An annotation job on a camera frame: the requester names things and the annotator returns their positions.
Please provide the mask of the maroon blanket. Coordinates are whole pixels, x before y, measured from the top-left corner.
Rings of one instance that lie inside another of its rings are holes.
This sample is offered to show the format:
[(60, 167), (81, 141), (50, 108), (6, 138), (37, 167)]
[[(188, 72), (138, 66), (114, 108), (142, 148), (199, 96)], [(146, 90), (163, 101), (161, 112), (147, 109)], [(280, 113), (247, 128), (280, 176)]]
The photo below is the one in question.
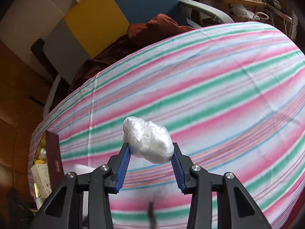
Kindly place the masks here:
[(161, 40), (192, 30), (193, 27), (179, 25), (165, 14), (158, 14), (147, 23), (131, 24), (125, 35), (78, 68), (68, 93), (72, 93), (100, 71), (126, 56)]

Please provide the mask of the wooden wardrobe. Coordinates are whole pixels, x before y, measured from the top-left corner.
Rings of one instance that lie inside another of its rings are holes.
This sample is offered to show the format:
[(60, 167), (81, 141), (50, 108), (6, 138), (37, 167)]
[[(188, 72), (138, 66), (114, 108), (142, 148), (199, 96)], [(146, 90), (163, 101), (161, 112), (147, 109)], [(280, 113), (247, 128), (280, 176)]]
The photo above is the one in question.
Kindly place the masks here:
[(28, 155), (50, 88), (1, 43), (1, 228), (27, 228), (31, 221)]

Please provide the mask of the white bed rail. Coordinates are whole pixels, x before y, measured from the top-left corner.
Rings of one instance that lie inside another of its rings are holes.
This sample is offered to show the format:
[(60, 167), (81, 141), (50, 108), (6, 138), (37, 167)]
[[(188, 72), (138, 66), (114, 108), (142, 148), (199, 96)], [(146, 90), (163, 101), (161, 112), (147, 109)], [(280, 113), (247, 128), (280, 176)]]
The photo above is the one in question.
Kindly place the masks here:
[(179, 3), (182, 6), (186, 6), (188, 8), (208, 15), (209, 17), (214, 19), (214, 21), (217, 21), (220, 24), (234, 23), (234, 20), (228, 14), (209, 5), (192, 0), (179, 0)]

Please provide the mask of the striped bed sheet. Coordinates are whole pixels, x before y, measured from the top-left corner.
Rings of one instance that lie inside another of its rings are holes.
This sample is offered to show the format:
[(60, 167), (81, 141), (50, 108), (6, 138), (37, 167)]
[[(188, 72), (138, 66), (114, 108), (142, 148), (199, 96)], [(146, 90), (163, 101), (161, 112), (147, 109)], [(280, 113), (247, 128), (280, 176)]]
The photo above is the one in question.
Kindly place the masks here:
[(133, 53), (65, 98), (31, 136), (58, 135), (64, 171), (97, 168), (123, 144), (123, 121), (166, 127), (207, 171), (234, 173), (272, 228), (304, 203), (304, 53), (257, 22), (215, 25)]

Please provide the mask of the large cream carton box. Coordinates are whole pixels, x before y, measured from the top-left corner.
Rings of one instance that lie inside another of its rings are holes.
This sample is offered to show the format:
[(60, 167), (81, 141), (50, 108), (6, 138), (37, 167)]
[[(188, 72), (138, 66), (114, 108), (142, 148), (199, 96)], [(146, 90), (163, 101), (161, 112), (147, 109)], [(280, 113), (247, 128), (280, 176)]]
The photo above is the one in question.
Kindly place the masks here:
[(31, 167), (34, 178), (34, 188), (36, 197), (45, 200), (52, 192), (49, 169), (46, 163), (36, 164)]

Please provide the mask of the grey yellow blue headboard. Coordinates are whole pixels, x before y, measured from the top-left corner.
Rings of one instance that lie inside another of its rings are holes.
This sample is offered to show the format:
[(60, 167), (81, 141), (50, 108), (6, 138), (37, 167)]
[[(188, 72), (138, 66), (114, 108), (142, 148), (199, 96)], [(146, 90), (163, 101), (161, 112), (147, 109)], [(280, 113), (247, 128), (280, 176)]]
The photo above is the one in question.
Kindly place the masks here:
[(178, 0), (81, 0), (30, 50), (52, 77), (71, 84), (77, 69), (125, 35), (129, 25), (158, 14), (187, 24)]

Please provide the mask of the gold tin box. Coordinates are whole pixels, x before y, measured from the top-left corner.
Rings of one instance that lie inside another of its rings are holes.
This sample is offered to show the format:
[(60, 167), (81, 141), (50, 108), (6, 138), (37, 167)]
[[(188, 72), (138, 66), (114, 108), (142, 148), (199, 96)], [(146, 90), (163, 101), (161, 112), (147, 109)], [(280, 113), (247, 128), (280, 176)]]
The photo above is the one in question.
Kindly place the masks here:
[[(57, 184), (64, 177), (64, 170), (60, 155), (58, 135), (49, 131), (44, 132), (42, 139), (39, 142), (38, 148), (35, 151), (32, 166), (43, 163), (46, 163), (48, 166), (51, 188), (52, 191), (54, 191)], [(35, 199), (36, 206), (38, 209), (40, 209), (45, 200), (40, 197), (37, 198), (36, 195)]]

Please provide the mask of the white plastic bag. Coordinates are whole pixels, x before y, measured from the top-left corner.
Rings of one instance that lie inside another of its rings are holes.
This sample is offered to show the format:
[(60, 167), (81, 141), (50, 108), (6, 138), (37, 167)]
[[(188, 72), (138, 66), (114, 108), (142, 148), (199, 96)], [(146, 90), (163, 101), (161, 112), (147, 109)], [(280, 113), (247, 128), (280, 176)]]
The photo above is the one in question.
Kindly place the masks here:
[(128, 143), (133, 156), (153, 164), (164, 164), (171, 160), (174, 145), (165, 127), (130, 116), (123, 122), (123, 132), (123, 141)]

